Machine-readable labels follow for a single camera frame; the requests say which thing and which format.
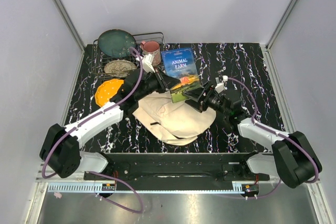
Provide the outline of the cream canvas student bag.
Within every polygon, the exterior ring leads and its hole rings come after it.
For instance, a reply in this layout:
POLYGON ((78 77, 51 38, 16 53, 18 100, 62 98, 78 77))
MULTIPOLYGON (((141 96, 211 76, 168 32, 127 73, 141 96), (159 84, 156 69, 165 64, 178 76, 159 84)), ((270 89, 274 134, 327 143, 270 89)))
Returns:
POLYGON ((147 95, 138 102, 134 117, 158 140, 183 146, 197 139, 215 121, 215 110, 198 112, 185 102, 173 103, 169 92, 147 95))

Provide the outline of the Animal Farm paperback book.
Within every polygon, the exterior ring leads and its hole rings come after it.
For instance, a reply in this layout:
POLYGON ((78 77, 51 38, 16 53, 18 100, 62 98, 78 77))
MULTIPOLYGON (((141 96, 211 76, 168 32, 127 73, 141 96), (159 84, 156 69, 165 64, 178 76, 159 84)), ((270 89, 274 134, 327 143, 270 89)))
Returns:
POLYGON ((170 89, 173 103, 185 101, 184 91, 201 86, 192 48, 173 49, 161 52, 165 73, 180 81, 170 89))

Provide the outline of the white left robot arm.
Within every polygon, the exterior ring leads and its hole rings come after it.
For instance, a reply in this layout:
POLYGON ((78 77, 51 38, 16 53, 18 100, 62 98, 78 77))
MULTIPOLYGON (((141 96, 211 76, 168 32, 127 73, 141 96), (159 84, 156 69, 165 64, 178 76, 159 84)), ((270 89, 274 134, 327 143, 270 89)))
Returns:
POLYGON ((115 95, 100 109, 75 123, 52 125, 39 153, 44 161, 42 177, 51 177, 46 175, 46 168, 50 167, 53 175, 61 178, 80 171, 95 172, 99 178, 109 179, 113 175, 113 161, 102 153, 83 152, 81 148, 98 133, 129 117, 147 95, 165 93, 178 84, 179 79, 169 77, 160 69, 151 73, 136 69, 120 87, 109 90, 115 95))

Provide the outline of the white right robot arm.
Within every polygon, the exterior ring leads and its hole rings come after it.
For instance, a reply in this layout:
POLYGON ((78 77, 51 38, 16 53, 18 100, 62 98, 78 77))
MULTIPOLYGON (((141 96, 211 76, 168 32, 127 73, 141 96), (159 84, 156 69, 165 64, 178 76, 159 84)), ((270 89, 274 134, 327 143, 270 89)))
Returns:
POLYGON ((239 176, 250 180, 258 174, 279 177, 288 187, 314 183, 322 166, 307 137, 299 132, 288 133, 258 122, 242 107, 236 90, 218 91, 210 82, 184 91, 186 103, 198 112, 213 109, 222 116, 227 129, 250 139, 270 151, 269 154, 253 152, 246 155, 238 167, 239 176))

